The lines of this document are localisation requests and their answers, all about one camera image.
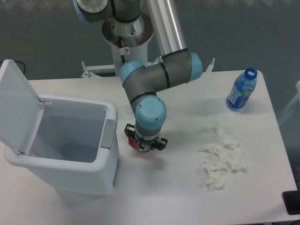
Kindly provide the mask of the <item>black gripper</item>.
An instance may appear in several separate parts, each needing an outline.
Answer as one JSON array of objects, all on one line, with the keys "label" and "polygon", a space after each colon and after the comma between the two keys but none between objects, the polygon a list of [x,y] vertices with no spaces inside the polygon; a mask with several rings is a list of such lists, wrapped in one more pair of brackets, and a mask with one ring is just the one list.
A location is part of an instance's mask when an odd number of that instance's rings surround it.
[{"label": "black gripper", "polygon": [[153,150],[163,150],[168,143],[167,139],[159,138],[159,133],[156,133],[152,136],[146,136],[135,132],[135,126],[130,123],[125,126],[124,132],[127,138],[136,140],[144,145],[149,145]]}]

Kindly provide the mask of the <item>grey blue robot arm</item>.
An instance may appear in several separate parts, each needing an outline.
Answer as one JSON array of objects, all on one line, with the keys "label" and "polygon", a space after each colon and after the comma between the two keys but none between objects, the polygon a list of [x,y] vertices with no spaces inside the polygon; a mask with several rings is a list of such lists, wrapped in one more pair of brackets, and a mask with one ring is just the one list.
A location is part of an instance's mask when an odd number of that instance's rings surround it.
[{"label": "grey blue robot arm", "polygon": [[75,0],[76,13],[85,23],[102,21],[102,33],[111,45],[114,69],[120,77],[135,124],[127,124],[128,143],[140,152],[163,150],[159,137],[166,105],[157,93],[198,79],[200,57],[189,52],[173,0]]}]

